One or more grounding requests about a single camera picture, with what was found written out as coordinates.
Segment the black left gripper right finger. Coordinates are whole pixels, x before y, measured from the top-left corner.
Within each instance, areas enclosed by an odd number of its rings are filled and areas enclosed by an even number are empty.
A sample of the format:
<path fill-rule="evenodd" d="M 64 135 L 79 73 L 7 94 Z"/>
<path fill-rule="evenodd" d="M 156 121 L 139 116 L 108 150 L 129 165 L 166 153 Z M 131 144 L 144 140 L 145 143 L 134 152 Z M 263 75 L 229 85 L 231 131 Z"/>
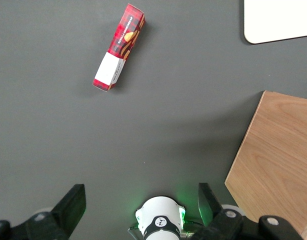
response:
<path fill-rule="evenodd" d="M 234 209 L 225 209 L 208 183 L 198 184 L 198 209 L 203 226 L 192 240 L 301 240 L 286 219 L 263 215 L 254 222 Z"/>

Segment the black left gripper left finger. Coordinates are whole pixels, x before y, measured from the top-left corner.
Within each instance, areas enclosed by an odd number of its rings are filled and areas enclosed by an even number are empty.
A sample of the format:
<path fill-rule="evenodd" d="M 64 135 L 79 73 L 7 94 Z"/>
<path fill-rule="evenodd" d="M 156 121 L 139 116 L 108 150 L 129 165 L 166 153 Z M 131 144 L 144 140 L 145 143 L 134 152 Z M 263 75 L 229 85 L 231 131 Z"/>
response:
<path fill-rule="evenodd" d="M 68 240 L 86 211 L 84 184 L 75 184 L 50 211 L 12 227 L 0 220 L 0 240 Z"/>

